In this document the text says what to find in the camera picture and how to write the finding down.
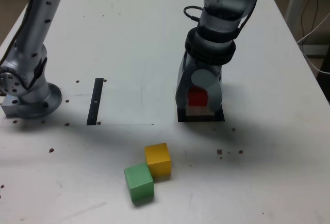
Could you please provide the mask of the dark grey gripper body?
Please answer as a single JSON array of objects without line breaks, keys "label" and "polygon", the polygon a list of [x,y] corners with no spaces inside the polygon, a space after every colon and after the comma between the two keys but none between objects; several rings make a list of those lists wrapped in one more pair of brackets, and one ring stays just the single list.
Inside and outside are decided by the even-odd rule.
[{"label": "dark grey gripper body", "polygon": [[191,81],[221,81],[222,67],[210,65],[191,59],[194,70],[191,74]]}]

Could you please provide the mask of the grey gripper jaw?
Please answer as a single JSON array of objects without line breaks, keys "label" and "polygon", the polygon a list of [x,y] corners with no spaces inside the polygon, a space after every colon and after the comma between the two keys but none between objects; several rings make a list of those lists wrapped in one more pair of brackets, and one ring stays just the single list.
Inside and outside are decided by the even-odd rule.
[{"label": "grey gripper jaw", "polygon": [[218,77],[212,72],[199,69],[192,73],[191,82],[208,94],[208,107],[211,111],[217,112],[222,104],[222,90]]},{"label": "grey gripper jaw", "polygon": [[191,57],[187,51],[185,51],[182,58],[179,72],[178,80],[175,93],[176,106],[179,109],[185,109],[187,105],[187,94],[189,87],[191,86],[191,73],[193,70],[193,64],[191,63]]}]

